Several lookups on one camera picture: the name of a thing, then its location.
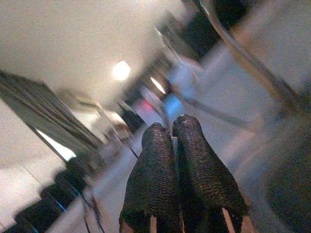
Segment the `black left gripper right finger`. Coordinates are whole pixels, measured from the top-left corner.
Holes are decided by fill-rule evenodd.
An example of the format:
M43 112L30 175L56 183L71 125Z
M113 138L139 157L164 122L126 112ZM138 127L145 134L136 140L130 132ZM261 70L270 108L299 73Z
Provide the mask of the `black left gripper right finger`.
M214 152L199 121L187 114L173 122L178 141L178 171L185 232L226 233L223 209L228 211L235 232L242 231L248 214L238 185Z

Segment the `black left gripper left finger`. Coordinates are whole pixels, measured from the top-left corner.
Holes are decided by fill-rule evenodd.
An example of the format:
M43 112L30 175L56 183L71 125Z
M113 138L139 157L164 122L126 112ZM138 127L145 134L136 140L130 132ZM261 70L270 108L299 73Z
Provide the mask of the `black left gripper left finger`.
M153 123L142 136L142 151L128 178L119 217L121 233L181 232L180 195L169 132Z

